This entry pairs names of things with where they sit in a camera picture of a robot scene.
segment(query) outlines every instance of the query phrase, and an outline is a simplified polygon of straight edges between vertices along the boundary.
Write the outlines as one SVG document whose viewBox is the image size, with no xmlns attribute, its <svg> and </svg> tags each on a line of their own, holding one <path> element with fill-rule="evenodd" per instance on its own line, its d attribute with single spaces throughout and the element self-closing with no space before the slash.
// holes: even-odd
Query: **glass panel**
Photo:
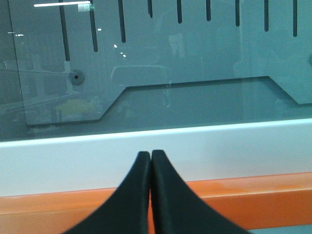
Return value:
<svg viewBox="0 0 312 234">
<path fill-rule="evenodd" d="M 291 227 L 280 227 L 280 228 L 265 228 L 258 230 L 251 230 L 253 234 L 309 234 L 312 232 L 312 225 L 301 225 Z"/>
<path fill-rule="evenodd" d="M 179 3 L 3 1 L 0 140 L 312 117 L 311 1 Z"/>
</svg>

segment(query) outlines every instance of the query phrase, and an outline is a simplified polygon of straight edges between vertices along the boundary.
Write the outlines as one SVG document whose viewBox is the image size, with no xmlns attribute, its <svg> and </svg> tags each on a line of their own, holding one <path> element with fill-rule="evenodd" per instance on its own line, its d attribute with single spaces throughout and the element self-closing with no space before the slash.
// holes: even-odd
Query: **orange strip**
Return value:
<svg viewBox="0 0 312 234">
<path fill-rule="evenodd" d="M 312 172 L 188 182 L 205 202 L 246 229 L 312 224 Z M 0 197 L 1 234 L 57 234 L 115 189 Z M 150 233 L 154 233 L 149 210 Z"/>
</svg>

